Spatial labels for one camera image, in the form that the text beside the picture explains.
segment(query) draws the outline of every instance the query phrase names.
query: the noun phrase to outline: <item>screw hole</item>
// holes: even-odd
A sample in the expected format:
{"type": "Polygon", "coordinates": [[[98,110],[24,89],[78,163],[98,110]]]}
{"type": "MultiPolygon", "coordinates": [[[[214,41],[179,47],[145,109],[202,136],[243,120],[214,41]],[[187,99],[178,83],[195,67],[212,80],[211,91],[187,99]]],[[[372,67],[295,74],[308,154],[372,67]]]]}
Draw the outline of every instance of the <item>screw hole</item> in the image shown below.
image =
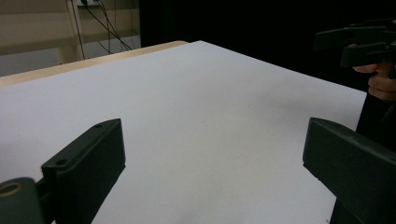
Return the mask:
{"type": "Polygon", "coordinates": [[[19,182],[0,186],[0,198],[12,195],[20,191],[20,189],[22,189],[22,183],[19,182]]]}

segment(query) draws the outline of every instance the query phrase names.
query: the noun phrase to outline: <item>cable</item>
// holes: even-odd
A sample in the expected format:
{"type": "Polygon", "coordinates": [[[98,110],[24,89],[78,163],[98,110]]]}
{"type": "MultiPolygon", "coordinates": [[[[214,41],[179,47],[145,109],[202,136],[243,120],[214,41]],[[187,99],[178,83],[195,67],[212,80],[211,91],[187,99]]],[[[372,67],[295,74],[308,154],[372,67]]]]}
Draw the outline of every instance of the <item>cable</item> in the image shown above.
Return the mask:
{"type": "Polygon", "coordinates": [[[75,17],[75,22],[76,22],[76,26],[77,26],[77,32],[78,32],[78,39],[79,39],[79,46],[81,47],[81,52],[82,52],[82,58],[85,60],[85,53],[84,53],[84,48],[82,47],[82,39],[81,39],[81,33],[79,31],[79,27],[78,27],[78,21],[77,21],[77,16],[76,16],[76,11],[74,10],[74,3],[73,0],[70,0],[70,2],[72,3],[72,8],[73,8],[73,14],[75,17]]]}
{"type": "MultiPolygon", "coordinates": [[[[100,5],[101,9],[102,9],[103,13],[104,13],[105,16],[106,16],[106,21],[110,24],[112,30],[113,30],[114,33],[118,36],[118,40],[120,41],[120,34],[119,34],[119,31],[118,31],[118,29],[114,29],[114,26],[112,25],[112,23],[111,23],[110,20],[108,19],[105,5],[102,3],[101,0],[97,0],[97,1],[99,2],[99,5],[100,5]]],[[[125,45],[126,45],[125,43],[123,43],[123,42],[121,42],[121,41],[120,41],[120,43],[121,43],[121,50],[122,50],[122,45],[123,45],[126,49],[128,49],[127,46],[125,46],[125,45]]]]}
{"type": "Polygon", "coordinates": [[[93,13],[90,11],[90,9],[88,8],[88,6],[87,5],[85,5],[85,8],[87,9],[87,11],[108,31],[108,32],[110,32],[112,35],[114,35],[122,44],[123,44],[123,46],[125,47],[125,48],[127,48],[127,49],[132,49],[131,47],[129,47],[125,42],[123,42],[121,39],[120,39],[120,37],[117,35],[117,34],[115,34],[115,33],[113,33],[113,32],[111,32],[110,31],[110,29],[107,29],[106,28],[106,26],[101,22],[101,21],[99,21],[99,19],[95,16],[95,15],[93,15],[93,13]]]}

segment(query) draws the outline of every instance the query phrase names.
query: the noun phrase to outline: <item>finger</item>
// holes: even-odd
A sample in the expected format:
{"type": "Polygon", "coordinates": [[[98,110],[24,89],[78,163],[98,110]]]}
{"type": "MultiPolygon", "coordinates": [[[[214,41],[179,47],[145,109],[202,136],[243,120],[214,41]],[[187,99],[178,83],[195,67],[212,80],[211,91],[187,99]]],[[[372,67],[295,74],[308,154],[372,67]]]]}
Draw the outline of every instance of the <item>finger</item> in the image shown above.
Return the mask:
{"type": "Polygon", "coordinates": [[[367,64],[362,66],[353,67],[359,73],[373,73],[379,68],[379,64],[367,64]]]}
{"type": "Polygon", "coordinates": [[[396,79],[388,78],[388,73],[384,76],[384,72],[369,78],[369,86],[381,91],[396,91],[396,79]]]}
{"type": "Polygon", "coordinates": [[[396,91],[381,91],[374,87],[370,87],[368,92],[374,97],[384,101],[396,101],[396,91]]]}
{"type": "Polygon", "coordinates": [[[376,71],[378,77],[386,77],[389,78],[389,73],[391,72],[392,63],[380,63],[376,71]]]}

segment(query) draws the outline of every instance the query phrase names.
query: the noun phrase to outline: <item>black wire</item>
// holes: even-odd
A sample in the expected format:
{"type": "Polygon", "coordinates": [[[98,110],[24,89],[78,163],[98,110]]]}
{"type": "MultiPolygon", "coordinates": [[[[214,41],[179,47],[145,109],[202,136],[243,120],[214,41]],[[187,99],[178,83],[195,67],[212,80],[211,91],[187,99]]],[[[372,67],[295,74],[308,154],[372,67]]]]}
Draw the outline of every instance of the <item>black wire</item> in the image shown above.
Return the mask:
{"type": "Polygon", "coordinates": [[[87,11],[88,11],[88,12],[89,12],[89,13],[90,13],[90,14],[91,14],[91,15],[92,15],[103,27],[105,27],[106,30],[108,30],[112,35],[114,35],[114,36],[124,45],[125,48],[127,48],[127,49],[132,49],[132,48],[129,47],[125,42],[123,42],[117,34],[114,34],[113,32],[110,31],[110,29],[107,29],[106,26],[105,26],[101,21],[99,21],[99,20],[96,18],[95,15],[93,15],[93,13],[90,11],[90,9],[88,8],[88,6],[85,6],[85,8],[87,9],[87,11]]]}
{"type": "MultiPolygon", "coordinates": [[[[105,5],[102,3],[101,0],[98,0],[98,2],[99,2],[99,5],[100,5],[100,7],[101,7],[103,13],[104,13],[105,16],[106,16],[107,22],[109,22],[109,24],[110,24],[112,30],[113,30],[114,33],[118,36],[118,40],[120,41],[120,34],[119,34],[119,31],[118,31],[118,29],[114,29],[114,26],[112,25],[112,23],[111,23],[110,20],[108,19],[105,5]]],[[[127,46],[125,46],[125,45],[126,45],[125,43],[123,43],[123,42],[121,42],[121,41],[120,41],[120,43],[121,43],[126,49],[128,49],[127,46]]]]}
{"type": "Polygon", "coordinates": [[[74,10],[74,3],[73,3],[73,0],[70,0],[70,2],[72,3],[73,14],[74,14],[75,21],[76,21],[77,32],[78,32],[78,39],[79,39],[79,46],[81,47],[82,58],[85,60],[85,53],[84,53],[84,48],[82,47],[81,33],[79,32],[79,27],[78,27],[78,21],[77,21],[76,11],[74,10]]]}
{"type": "Polygon", "coordinates": [[[102,9],[102,12],[103,12],[103,14],[105,14],[105,17],[106,17],[106,24],[107,24],[107,49],[108,49],[108,52],[110,52],[111,51],[111,44],[110,44],[110,32],[109,32],[109,26],[108,26],[108,23],[109,23],[109,20],[108,20],[108,16],[107,16],[107,12],[106,12],[106,10],[105,10],[105,7],[102,5],[102,2],[101,1],[97,1],[98,3],[99,3],[99,6],[100,6],[100,8],[102,9]]]}
{"type": "Polygon", "coordinates": [[[105,46],[102,45],[102,43],[100,41],[98,41],[99,45],[105,50],[107,51],[108,54],[113,54],[110,50],[108,50],[107,48],[105,48],[105,46]]]}

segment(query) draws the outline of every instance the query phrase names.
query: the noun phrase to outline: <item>white table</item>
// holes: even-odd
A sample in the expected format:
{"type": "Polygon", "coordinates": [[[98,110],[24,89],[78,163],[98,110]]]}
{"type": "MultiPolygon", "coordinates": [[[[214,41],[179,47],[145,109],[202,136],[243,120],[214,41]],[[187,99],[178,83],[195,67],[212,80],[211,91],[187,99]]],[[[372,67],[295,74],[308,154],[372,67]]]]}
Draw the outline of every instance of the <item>white table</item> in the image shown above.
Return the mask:
{"type": "Polygon", "coordinates": [[[0,182],[121,118],[126,168],[93,223],[326,224],[311,117],[355,129],[365,92],[198,41],[0,88],[0,182]]]}

